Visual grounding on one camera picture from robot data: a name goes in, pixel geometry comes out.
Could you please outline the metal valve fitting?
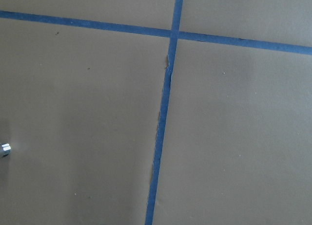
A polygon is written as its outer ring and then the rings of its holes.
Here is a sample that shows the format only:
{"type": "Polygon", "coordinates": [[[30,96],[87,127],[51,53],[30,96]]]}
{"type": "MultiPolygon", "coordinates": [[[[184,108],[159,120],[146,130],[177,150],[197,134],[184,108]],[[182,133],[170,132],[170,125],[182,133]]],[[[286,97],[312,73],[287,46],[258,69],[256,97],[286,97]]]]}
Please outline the metal valve fitting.
{"type": "Polygon", "coordinates": [[[11,146],[9,143],[0,144],[0,157],[6,157],[11,153],[11,146]]]}

